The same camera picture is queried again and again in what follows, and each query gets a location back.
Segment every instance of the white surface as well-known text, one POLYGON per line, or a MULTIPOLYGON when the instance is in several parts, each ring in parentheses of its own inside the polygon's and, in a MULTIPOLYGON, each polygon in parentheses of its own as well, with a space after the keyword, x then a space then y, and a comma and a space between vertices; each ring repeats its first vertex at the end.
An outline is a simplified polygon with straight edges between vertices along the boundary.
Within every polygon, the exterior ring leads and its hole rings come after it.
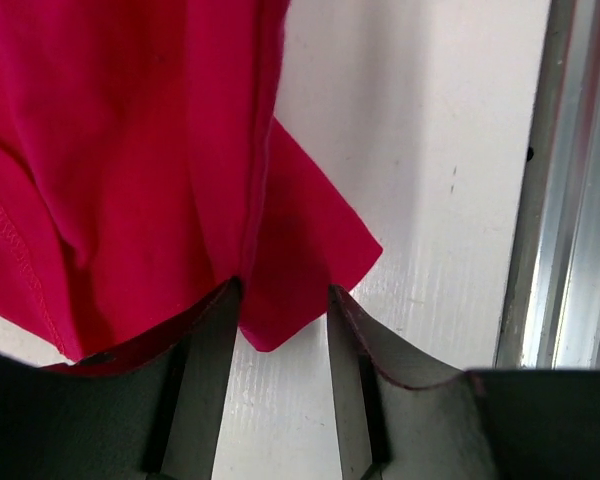
MULTIPOLYGON (((548 0, 296 0, 278 116, 385 247, 357 298, 459 367, 490 365, 548 0)), ((0 322, 0 348, 49 346, 0 322)), ((215 480, 340 478, 323 321, 236 347, 215 480)))

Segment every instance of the red fabric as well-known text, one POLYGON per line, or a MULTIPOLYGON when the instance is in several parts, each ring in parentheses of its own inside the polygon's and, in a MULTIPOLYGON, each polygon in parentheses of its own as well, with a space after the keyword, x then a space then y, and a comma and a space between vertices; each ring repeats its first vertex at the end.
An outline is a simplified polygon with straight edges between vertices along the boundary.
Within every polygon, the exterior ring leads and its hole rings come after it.
POLYGON ((72 359, 246 285, 271 350, 380 247, 273 119, 288 1, 0 0, 0 315, 72 359))

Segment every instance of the clothing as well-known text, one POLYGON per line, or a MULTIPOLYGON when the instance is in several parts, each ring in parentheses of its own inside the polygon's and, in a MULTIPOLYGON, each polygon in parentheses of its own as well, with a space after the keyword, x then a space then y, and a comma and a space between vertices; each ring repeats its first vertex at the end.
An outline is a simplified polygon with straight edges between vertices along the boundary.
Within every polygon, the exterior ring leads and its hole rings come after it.
POLYGON ((0 0, 0 315, 73 360, 239 276, 276 348, 381 253, 273 118, 288 1, 0 0))

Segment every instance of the red garment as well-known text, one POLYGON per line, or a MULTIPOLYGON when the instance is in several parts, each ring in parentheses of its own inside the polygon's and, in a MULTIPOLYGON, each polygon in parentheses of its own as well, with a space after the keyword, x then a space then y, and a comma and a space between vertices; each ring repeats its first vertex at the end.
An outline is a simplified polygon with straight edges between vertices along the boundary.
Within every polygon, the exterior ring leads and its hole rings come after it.
POLYGON ((233 275, 277 347, 381 252, 273 119, 288 1, 0 0, 0 315, 80 359, 233 275))

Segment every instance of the red cloth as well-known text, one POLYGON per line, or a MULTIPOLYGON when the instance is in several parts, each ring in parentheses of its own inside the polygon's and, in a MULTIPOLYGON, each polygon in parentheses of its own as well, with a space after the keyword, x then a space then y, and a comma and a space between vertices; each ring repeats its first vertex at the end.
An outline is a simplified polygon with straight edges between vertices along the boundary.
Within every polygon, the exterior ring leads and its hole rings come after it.
POLYGON ((381 252, 273 119, 281 0, 0 0, 0 315, 80 359, 246 285, 277 347, 381 252))

